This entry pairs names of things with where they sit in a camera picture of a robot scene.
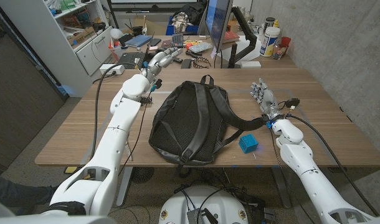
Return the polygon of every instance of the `monitor stand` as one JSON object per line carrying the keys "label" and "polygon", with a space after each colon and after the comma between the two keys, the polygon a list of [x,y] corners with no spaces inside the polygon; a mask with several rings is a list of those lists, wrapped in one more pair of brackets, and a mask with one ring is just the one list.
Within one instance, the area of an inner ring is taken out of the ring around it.
{"label": "monitor stand", "polygon": [[240,65],[236,65],[235,63],[243,57],[245,57],[248,53],[253,51],[255,49],[255,46],[257,45],[257,37],[254,35],[254,33],[252,33],[240,9],[237,6],[232,7],[232,12],[237,21],[239,22],[241,29],[244,32],[245,39],[250,41],[250,45],[242,51],[240,51],[238,54],[236,54],[235,52],[237,51],[237,44],[233,44],[232,52],[230,53],[229,64],[223,64],[222,68],[240,68]]}

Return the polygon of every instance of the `blue cube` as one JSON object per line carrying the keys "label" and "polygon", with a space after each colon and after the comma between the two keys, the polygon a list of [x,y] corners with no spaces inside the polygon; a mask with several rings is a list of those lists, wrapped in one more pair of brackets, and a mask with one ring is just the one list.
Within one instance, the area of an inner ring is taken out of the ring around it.
{"label": "blue cube", "polygon": [[244,153],[248,153],[257,150],[258,141],[252,134],[248,134],[240,138],[239,145]]}

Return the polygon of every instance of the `monitor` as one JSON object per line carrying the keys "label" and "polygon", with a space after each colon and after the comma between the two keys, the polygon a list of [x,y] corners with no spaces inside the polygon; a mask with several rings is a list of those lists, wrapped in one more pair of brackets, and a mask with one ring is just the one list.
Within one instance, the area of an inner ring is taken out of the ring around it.
{"label": "monitor", "polygon": [[209,0],[206,26],[217,52],[222,47],[232,5],[233,0],[219,0],[219,3],[218,0]]}

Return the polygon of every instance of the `power strip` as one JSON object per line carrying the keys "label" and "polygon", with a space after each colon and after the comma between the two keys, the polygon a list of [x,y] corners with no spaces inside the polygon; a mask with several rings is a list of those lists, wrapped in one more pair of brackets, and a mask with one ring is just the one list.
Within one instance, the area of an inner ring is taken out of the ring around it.
{"label": "power strip", "polygon": [[[109,69],[110,67],[114,66],[115,64],[103,64],[100,67],[100,71],[102,74]],[[112,68],[110,71],[107,72],[106,75],[111,75],[115,71],[115,75],[122,75],[123,71],[125,71],[125,67],[123,65],[116,66]]]}
{"label": "power strip", "polygon": [[241,68],[261,68],[261,65],[258,61],[253,62],[241,62]]}

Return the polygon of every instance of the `laptop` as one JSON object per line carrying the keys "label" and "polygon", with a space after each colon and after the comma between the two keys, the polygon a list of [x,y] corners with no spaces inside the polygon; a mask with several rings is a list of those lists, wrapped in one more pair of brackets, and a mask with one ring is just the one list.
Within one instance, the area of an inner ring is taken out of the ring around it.
{"label": "laptop", "polygon": [[121,56],[118,63],[123,63],[123,62],[132,63],[133,65],[124,65],[124,67],[125,67],[125,69],[135,69],[135,66],[134,66],[135,58],[140,58],[139,63],[138,63],[138,67],[143,68],[144,67],[143,62],[149,62],[151,60],[151,57],[149,58],[149,56],[148,56],[148,52],[150,50],[150,45],[151,45],[151,42],[153,41],[153,38],[154,38],[154,34],[151,36],[151,39],[147,44],[146,53],[143,53],[143,52],[124,53]]}

